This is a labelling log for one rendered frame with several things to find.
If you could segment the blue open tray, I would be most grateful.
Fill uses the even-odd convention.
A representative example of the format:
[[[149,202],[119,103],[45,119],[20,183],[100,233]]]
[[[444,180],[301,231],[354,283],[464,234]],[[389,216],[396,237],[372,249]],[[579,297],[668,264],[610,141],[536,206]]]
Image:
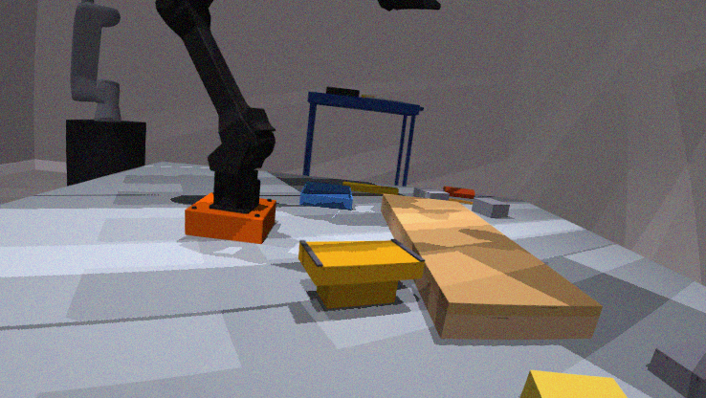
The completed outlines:
[[[332,209],[352,210],[350,186],[306,182],[299,197],[299,204]]]

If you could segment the tan wooden floor panel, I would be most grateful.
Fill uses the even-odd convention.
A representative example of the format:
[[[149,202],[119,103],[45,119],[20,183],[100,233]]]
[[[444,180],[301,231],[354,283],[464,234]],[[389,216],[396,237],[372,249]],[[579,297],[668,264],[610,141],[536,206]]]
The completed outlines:
[[[425,260],[414,279],[441,339],[591,339],[603,305],[454,201],[384,194],[381,212]]]

